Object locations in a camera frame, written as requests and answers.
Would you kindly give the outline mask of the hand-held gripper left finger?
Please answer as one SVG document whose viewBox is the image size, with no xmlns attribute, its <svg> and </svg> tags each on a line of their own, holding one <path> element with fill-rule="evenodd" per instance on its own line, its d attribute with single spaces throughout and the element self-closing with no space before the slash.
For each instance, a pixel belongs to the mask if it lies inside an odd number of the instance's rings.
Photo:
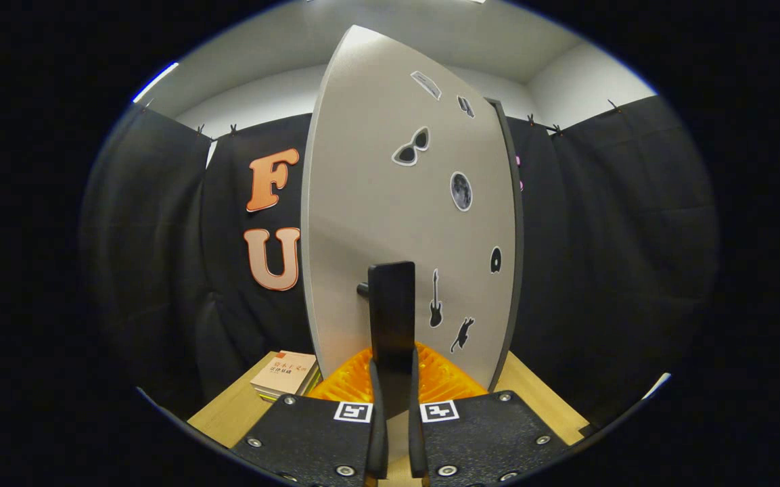
<svg viewBox="0 0 780 487">
<path fill-rule="evenodd" d="M 377 486 L 388 474 L 388 435 L 370 348 L 309 394 L 281 395 L 232 453 L 300 486 Z"/>
</svg>

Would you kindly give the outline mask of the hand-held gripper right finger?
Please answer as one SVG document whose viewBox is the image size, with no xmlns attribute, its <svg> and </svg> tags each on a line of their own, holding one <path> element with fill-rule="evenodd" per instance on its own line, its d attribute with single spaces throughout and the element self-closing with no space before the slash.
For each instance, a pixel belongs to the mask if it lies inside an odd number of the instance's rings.
<svg viewBox="0 0 780 487">
<path fill-rule="evenodd" d="M 415 343 L 409 471 L 423 486 L 495 486 L 556 462 L 572 443 L 513 390 L 488 392 Z"/>
</svg>

